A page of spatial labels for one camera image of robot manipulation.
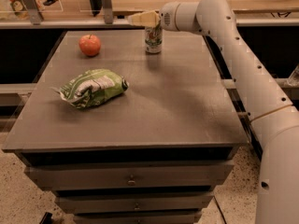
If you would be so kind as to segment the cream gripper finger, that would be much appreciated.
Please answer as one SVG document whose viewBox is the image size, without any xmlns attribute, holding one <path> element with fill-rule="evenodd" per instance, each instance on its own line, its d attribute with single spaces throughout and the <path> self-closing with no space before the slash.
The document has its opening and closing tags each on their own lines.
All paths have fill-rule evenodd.
<svg viewBox="0 0 299 224">
<path fill-rule="evenodd" d="M 158 13 L 154 10 L 130 15 L 128 22 L 133 26 L 156 27 L 160 22 Z"/>
</svg>

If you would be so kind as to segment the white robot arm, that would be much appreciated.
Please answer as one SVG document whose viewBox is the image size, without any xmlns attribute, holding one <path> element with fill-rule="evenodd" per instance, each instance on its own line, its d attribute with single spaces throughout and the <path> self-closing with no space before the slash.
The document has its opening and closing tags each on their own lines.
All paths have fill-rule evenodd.
<svg viewBox="0 0 299 224">
<path fill-rule="evenodd" d="M 216 43 L 263 149 L 255 224 L 299 224 L 299 112 L 242 39 L 227 1 L 170 2 L 128 22 Z"/>
</svg>

